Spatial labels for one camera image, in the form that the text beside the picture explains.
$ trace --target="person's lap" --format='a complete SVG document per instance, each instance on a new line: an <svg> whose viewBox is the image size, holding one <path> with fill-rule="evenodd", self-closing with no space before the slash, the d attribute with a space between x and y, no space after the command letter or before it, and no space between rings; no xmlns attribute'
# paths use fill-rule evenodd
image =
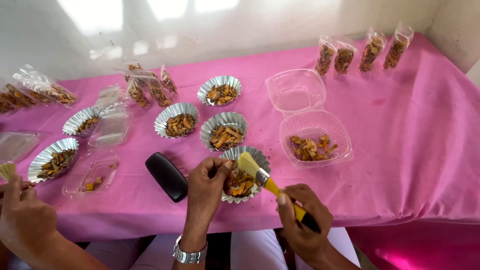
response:
<svg viewBox="0 0 480 270"><path fill-rule="evenodd" d="M92 242L86 251L113 270L169 270L177 238L173 234L158 235L140 256L138 239ZM328 239L343 256L360 266L345 228L332 228ZM311 269L297 256L295 261L297 270ZM233 232L230 264L232 270L288 270L273 230Z"/></svg>

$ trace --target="pink tablecloth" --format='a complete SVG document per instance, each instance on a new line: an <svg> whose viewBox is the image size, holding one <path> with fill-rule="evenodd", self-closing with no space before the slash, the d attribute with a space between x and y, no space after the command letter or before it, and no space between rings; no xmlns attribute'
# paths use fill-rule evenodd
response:
<svg viewBox="0 0 480 270"><path fill-rule="evenodd" d="M71 200L61 188L68 174L38 185L42 200L58 211L59 230L74 241L131 238L179 233L186 200L175 204L148 173L144 162L164 153L188 171L211 153L199 140L200 127L222 111L237 111L249 122L243 145L256 147L271 162L279 186L307 183L335 216L335 226L387 225L415 219L480 223L480 93L421 34L416 34L393 79L378 71L371 80L349 74L325 80L325 109L346 127L352 162L296 170L279 143L282 113L270 103L264 80L296 68L312 68L317 48L294 49L169 68L180 88L176 101L193 103L199 125L181 139L161 138L153 129L162 111L152 107L137 115L120 165L107 192ZM359 57L353 65L357 66ZM196 93L209 78L229 74L240 79L242 95L227 107L207 107ZM73 109L55 106L1 117L1 129L41 131L41 144L20 162L26 173L47 145L65 138L63 123L92 106L102 87L121 83L120 75L64 81L80 96ZM86 140L81 140L85 151ZM240 204L222 203L210 232L280 227L275 198L262 192Z"/></svg>

